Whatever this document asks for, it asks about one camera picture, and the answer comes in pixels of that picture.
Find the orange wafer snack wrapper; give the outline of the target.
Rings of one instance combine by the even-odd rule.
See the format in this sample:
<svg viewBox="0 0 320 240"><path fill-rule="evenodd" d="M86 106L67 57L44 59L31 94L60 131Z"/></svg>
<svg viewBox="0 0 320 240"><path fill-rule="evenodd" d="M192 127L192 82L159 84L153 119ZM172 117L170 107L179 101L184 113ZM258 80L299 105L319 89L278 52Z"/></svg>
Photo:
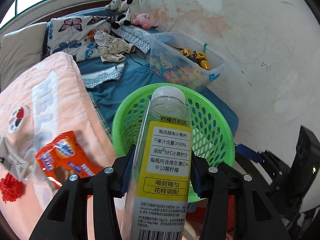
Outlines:
<svg viewBox="0 0 320 240"><path fill-rule="evenodd" d="M62 133L43 146L36 153L35 159L50 183L57 189L70 175L76 174L85 178L102 170L100 165L93 163L85 154L73 131Z"/></svg>

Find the red mesh net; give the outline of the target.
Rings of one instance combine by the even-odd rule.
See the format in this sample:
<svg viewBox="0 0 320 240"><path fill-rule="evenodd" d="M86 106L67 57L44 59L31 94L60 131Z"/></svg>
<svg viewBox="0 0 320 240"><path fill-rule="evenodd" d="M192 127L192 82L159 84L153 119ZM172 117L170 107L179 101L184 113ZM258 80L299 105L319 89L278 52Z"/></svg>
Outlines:
<svg viewBox="0 0 320 240"><path fill-rule="evenodd" d="M3 202L15 202L24 193L24 185L10 173L1 179L0 189Z"/></svg>

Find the clear lemon juice bottle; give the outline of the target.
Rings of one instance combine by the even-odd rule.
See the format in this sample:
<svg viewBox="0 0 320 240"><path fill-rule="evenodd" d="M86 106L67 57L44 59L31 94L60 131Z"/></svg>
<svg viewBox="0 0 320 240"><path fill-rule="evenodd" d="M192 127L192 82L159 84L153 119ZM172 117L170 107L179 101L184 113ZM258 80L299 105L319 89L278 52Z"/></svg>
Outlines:
<svg viewBox="0 0 320 240"><path fill-rule="evenodd" d="M140 129L122 239L181 239L191 166L191 110L174 86L152 94Z"/></svg>

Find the white milk carton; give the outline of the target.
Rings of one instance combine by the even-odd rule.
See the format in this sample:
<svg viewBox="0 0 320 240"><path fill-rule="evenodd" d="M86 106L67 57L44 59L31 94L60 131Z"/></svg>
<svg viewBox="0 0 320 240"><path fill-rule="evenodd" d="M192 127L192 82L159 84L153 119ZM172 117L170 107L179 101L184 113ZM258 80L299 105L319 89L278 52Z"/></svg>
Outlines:
<svg viewBox="0 0 320 240"><path fill-rule="evenodd" d="M1 165L18 181L23 181L29 173L30 164L23 159L7 137L1 135Z"/></svg>

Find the round peel-off lid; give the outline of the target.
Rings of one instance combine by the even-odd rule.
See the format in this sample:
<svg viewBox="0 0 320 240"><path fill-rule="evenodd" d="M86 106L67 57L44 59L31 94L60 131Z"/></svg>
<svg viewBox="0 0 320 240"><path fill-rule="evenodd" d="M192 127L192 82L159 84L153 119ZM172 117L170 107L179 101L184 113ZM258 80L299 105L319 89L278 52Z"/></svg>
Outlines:
<svg viewBox="0 0 320 240"><path fill-rule="evenodd" d="M18 132L25 120L26 110L24 106L16 107L11 113L8 121L8 133L14 134Z"/></svg>

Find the green plastic basket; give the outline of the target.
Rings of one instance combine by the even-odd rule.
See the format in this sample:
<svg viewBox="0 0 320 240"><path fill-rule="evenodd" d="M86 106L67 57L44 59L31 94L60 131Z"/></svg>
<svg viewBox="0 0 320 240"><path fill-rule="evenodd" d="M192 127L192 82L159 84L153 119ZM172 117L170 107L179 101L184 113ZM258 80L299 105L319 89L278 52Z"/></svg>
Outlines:
<svg viewBox="0 0 320 240"><path fill-rule="evenodd" d="M143 117L151 94L161 83L154 83L137 89L118 107L112 125L113 145L118 157L127 155L131 145L136 145ZM191 109L192 149L196 156L207 160L209 166L216 167L224 162L234 164L233 134L238 126L236 115L210 90L201 93L187 87L178 87ZM181 167L185 144L182 135L171 130L156 133L153 142L151 162L163 171L167 166Z"/></svg>

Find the pink quilted table cover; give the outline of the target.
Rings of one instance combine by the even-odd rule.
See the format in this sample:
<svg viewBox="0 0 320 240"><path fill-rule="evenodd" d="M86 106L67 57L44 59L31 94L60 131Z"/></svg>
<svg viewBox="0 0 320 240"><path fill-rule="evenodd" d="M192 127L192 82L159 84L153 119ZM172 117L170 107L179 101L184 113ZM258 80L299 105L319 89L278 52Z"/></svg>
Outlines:
<svg viewBox="0 0 320 240"><path fill-rule="evenodd" d="M20 130L8 133L13 110L24 106ZM53 54L22 73L1 92L1 134L21 155L41 149L61 133L73 131L77 142L93 162L108 167L116 159L73 58Z"/></svg>

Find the yellow toy truck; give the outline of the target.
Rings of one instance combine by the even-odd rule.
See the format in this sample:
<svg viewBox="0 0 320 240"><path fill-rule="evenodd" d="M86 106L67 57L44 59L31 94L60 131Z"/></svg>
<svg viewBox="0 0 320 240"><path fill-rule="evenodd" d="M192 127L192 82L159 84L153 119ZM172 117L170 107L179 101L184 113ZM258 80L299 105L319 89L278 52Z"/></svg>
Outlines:
<svg viewBox="0 0 320 240"><path fill-rule="evenodd" d="M204 52L192 51L190 48L178 48L178 51L183 56L198 64L202 69L210 70L210 64Z"/></svg>

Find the beige crumpled clothes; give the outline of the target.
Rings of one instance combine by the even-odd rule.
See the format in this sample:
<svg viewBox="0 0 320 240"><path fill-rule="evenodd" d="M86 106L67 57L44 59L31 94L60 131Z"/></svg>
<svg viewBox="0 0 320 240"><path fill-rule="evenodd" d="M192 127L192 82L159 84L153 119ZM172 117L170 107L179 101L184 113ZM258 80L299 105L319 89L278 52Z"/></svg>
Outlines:
<svg viewBox="0 0 320 240"><path fill-rule="evenodd" d="M136 47L122 38L114 37L104 31L98 31L94 36L103 63L120 63L126 60L125 54L134 53Z"/></svg>

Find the clear toy storage box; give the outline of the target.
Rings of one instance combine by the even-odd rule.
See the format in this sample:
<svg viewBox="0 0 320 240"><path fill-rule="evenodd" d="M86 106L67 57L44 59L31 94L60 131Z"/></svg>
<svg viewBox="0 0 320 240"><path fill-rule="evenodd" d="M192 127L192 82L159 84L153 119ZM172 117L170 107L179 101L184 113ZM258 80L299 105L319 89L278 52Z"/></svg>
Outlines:
<svg viewBox="0 0 320 240"><path fill-rule="evenodd" d="M216 80L227 62L206 43L200 43L182 33L151 34L150 69L166 82L200 91ZM178 48L190 48L206 54L210 70L179 53Z"/></svg>

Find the grey pillow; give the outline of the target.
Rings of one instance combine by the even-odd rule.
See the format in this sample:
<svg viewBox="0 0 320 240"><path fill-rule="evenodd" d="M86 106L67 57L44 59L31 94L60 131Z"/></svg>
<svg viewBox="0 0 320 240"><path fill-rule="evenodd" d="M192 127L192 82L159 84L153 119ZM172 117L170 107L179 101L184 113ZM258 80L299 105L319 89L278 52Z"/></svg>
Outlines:
<svg viewBox="0 0 320 240"><path fill-rule="evenodd" d="M47 22L6 34L1 43L1 91L42 60Z"/></svg>

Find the butterfly cushion right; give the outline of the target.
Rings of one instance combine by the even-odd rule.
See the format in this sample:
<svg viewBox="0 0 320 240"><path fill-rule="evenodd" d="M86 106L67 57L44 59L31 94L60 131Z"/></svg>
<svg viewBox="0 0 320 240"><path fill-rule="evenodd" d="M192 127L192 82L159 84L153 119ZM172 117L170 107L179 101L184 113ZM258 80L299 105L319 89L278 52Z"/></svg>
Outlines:
<svg viewBox="0 0 320 240"><path fill-rule="evenodd" d="M95 34L109 33L111 24L105 16L73 16L52 18L47 25L47 51L49 55L64 52L75 62L100 56Z"/></svg>

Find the patterned grey cloth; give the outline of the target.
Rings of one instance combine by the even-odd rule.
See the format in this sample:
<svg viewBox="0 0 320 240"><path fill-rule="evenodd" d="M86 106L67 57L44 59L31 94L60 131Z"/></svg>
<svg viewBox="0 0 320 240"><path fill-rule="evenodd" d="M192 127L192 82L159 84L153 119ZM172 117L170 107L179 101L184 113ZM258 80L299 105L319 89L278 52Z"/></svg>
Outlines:
<svg viewBox="0 0 320 240"><path fill-rule="evenodd" d="M118 29L111 28L111 32L124 39L127 43L133 44L144 54L147 54L151 49L150 35L158 33L154 28L145 30L133 25L122 25Z"/></svg>

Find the pink plush toy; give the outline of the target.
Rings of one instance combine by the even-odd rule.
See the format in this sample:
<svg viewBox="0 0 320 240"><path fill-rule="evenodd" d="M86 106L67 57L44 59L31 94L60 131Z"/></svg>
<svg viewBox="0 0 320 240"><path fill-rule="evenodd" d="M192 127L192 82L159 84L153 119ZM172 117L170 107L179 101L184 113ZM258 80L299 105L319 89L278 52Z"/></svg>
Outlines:
<svg viewBox="0 0 320 240"><path fill-rule="evenodd" d="M139 25L143 29L151 29L158 27L156 19L148 13L135 13L135 18L132 20L133 25Z"/></svg>

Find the cow plush toy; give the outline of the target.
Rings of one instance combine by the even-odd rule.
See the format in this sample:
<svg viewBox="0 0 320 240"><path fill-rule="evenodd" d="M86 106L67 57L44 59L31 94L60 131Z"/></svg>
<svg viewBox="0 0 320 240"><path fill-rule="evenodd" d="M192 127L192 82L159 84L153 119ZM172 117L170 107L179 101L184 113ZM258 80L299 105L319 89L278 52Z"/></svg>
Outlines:
<svg viewBox="0 0 320 240"><path fill-rule="evenodd" d="M122 25L131 25L136 18L135 13L141 13L139 0L112 0L105 9L116 13L114 20L111 21L113 29L118 29Z"/></svg>

